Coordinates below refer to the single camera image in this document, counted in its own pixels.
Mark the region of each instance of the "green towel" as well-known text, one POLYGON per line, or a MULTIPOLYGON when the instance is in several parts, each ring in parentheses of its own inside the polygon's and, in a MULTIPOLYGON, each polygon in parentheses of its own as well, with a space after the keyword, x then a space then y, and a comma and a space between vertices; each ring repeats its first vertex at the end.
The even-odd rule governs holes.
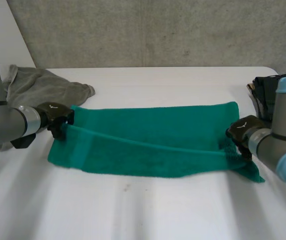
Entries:
POLYGON ((235 170, 263 182, 245 163, 225 130, 239 119, 235 102, 211 106, 84 109, 55 140, 49 162, 89 173, 177 178, 235 170))

